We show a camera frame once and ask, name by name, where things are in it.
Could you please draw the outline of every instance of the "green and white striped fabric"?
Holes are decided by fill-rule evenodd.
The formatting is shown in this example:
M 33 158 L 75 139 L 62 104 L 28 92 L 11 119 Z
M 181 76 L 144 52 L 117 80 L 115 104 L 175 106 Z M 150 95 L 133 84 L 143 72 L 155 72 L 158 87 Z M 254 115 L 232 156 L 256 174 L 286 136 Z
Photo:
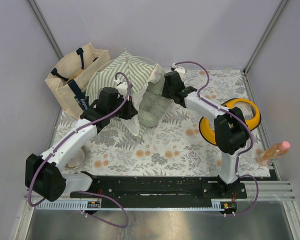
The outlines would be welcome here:
M 100 93 L 100 89 L 104 87 L 115 88 L 117 86 L 114 81 L 115 74 L 117 72 L 126 74 L 128 79 L 130 80 L 132 84 L 130 95 L 141 91 L 143 86 L 147 84 L 149 76 L 154 68 L 154 65 L 148 64 L 140 60 L 138 57 L 131 55 L 127 51 L 124 51 L 103 71 L 96 72 L 91 77 L 86 89 L 86 95 L 89 96 L 89 103 L 91 104 L 95 99 L 99 97 L 98 95 Z M 118 76 L 118 78 L 122 82 L 125 82 L 125 78 L 122 75 Z M 121 122 L 120 118 L 113 118 L 110 122 L 125 133 L 130 133 L 128 128 Z M 147 127 L 140 124 L 139 135 L 137 137 L 142 138 L 146 130 Z

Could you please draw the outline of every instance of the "shiny floor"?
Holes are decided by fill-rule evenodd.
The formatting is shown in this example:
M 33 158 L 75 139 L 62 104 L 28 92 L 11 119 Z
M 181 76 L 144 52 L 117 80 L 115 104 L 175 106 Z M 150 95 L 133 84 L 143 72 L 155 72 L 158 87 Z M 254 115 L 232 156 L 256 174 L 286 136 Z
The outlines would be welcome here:
M 248 207 L 239 203 L 239 211 Z M 124 224 L 119 211 L 96 213 Z M 85 218 L 79 211 L 35 210 L 27 240 L 292 240 L 280 202 L 258 202 L 247 214 L 223 217 L 199 211 L 130 211 L 127 229 Z

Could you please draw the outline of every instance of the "plastic bottle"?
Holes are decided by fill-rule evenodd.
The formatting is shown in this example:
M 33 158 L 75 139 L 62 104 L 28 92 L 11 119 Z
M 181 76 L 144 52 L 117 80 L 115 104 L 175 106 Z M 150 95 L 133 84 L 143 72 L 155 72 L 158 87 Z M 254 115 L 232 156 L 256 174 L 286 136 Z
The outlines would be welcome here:
M 285 155 L 290 148 L 290 143 L 288 141 L 284 141 L 281 143 L 276 143 L 273 146 L 271 146 L 268 150 L 261 153 L 257 157 L 257 162 L 260 165 L 267 166 L 268 162 L 270 162 L 273 159 L 278 159 Z

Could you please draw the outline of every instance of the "white wall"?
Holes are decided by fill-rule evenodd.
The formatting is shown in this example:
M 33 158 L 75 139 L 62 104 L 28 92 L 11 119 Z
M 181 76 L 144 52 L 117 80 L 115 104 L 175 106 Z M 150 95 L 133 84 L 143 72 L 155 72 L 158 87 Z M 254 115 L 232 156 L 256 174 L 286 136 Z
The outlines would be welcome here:
M 248 73 L 271 143 L 290 141 L 278 161 L 300 208 L 300 0 L 291 0 Z
M 157 61 L 243 69 L 280 0 L 36 0 L 63 54 L 92 42 Z
M 26 158 L 49 140 L 58 103 L 44 80 L 57 61 L 27 2 L 0 0 L 0 240 L 26 193 Z

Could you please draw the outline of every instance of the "yellow oval object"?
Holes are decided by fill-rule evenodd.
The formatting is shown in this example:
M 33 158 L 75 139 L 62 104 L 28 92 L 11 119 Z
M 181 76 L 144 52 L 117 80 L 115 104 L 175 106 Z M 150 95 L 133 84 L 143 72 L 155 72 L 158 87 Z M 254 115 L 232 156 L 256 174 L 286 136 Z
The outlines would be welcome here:
M 230 100 L 226 101 L 222 105 L 232 109 L 234 107 L 234 105 L 239 102 L 248 103 L 248 104 L 252 105 L 254 108 L 254 112 L 255 112 L 254 118 L 245 120 L 245 123 L 248 125 L 249 129 L 252 131 L 256 127 L 258 127 L 258 125 L 261 122 L 260 111 L 254 102 L 252 102 L 248 99 L 244 99 L 244 98 L 234 98 L 234 99 L 230 99 Z M 209 120 L 207 118 L 205 118 L 205 117 L 201 118 L 201 120 L 199 122 L 199 131 L 200 131 L 202 137 L 208 143 L 216 145 L 215 132 L 212 131 L 212 129 L 210 128 Z

